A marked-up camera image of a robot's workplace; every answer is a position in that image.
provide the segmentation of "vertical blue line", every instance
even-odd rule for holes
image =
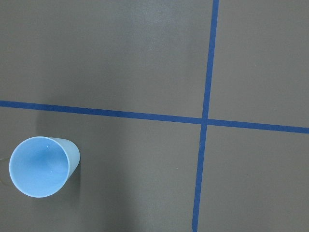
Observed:
[[[194,196],[193,216],[192,216],[192,231],[193,232],[197,232],[197,226],[198,226],[199,204],[200,204],[200,197],[201,197],[202,176],[203,176],[203,167],[204,167],[204,154],[205,154],[205,148],[206,148],[207,121],[208,121],[208,112],[209,112],[209,104],[210,104],[210,97],[211,97],[211,79],[212,79],[214,49],[215,49],[215,42],[216,42],[218,8],[219,8],[219,0],[213,0],[212,15],[211,15],[211,32],[210,32],[210,39],[209,39],[208,59],[207,59],[207,69],[206,69],[206,83],[205,83],[204,103],[203,103],[203,114],[202,114],[201,132],[200,132],[200,137],[199,137],[199,150],[198,150],[198,158],[197,158],[197,178],[196,178],[196,185],[195,185],[195,196]]]

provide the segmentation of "light blue plastic cup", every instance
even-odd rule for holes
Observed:
[[[19,144],[10,159],[14,185],[30,197],[59,191],[80,160],[77,146],[66,139],[32,137]]]

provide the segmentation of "gray surface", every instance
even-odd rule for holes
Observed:
[[[199,232],[307,232],[308,139],[209,126]]]
[[[0,98],[201,117],[211,1],[2,1]]]
[[[210,117],[309,127],[307,0],[220,2]]]
[[[36,135],[72,140],[81,166],[43,199],[0,185],[1,231],[191,230],[199,125],[0,108],[0,154]],[[1,178],[12,185],[8,162]]]

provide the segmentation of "horizontal blue line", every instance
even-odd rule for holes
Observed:
[[[166,122],[181,122],[181,123],[191,123],[191,124],[201,124],[202,123],[202,119],[196,118],[196,117],[157,115],[157,114],[135,113],[135,112],[116,111],[116,110],[101,110],[101,109],[92,109],[92,108],[37,104],[37,103],[27,103],[27,102],[18,102],[18,101],[16,102],[15,101],[0,101],[0,106],[10,107],[10,108],[19,108],[19,109],[29,109],[29,110],[44,110],[44,111],[64,112],[64,113],[83,114],[83,115],[136,118],[136,119],[147,119],[147,120],[166,121]]]
[[[267,131],[272,130],[272,131],[309,134],[309,128],[306,128],[306,127],[291,127],[291,126],[281,126],[281,125],[273,125],[273,124],[253,123],[253,122],[226,121],[226,120],[218,120],[218,119],[208,119],[207,124],[212,125],[212,126],[221,126],[221,127],[237,127],[237,128],[247,128],[247,129],[267,130]]]

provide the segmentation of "gray floor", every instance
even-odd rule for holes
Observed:
[[[0,100],[201,117],[212,1],[2,1]],[[209,118],[309,127],[309,2],[222,0]],[[189,232],[200,126],[0,107],[81,163],[58,193],[0,162],[0,230]],[[309,135],[208,126],[199,232],[306,232]]]

